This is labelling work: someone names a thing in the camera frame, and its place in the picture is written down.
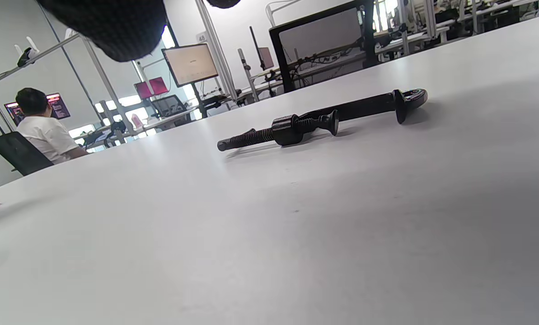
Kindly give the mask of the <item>person's right hand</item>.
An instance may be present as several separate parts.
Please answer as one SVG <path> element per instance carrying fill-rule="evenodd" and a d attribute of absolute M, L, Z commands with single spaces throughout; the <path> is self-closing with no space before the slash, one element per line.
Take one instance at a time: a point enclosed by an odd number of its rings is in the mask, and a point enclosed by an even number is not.
<path fill-rule="evenodd" d="M 151 54 L 161 41 L 169 18 L 188 14 L 213 31 L 207 7 L 229 9 L 238 0 L 195 0 L 198 15 L 165 0 L 38 0 L 44 11 L 79 33 L 116 62 L 134 61 Z"/>

